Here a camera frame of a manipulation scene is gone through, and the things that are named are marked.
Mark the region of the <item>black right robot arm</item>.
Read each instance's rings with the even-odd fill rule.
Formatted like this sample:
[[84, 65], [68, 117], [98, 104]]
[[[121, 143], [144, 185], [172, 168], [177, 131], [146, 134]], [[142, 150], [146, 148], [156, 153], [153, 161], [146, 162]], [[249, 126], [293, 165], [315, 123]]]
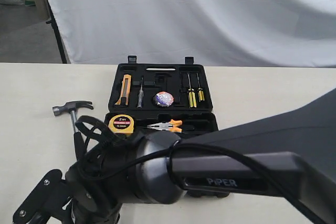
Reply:
[[196, 137], [129, 138], [82, 116], [97, 145], [66, 172], [68, 223], [117, 223], [123, 204], [173, 204], [187, 191], [282, 197], [313, 223], [335, 223], [335, 91], [296, 110]]

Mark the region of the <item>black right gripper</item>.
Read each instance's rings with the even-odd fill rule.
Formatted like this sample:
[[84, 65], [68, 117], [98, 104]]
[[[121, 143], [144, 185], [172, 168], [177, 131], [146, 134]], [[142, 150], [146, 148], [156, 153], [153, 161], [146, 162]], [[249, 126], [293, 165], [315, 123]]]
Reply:
[[61, 214], [61, 223], [87, 223], [87, 224], [115, 224], [120, 220], [120, 210], [122, 204], [116, 204], [109, 208], [107, 213], [101, 210], [92, 212], [82, 206], [78, 200], [71, 198], [66, 209]]

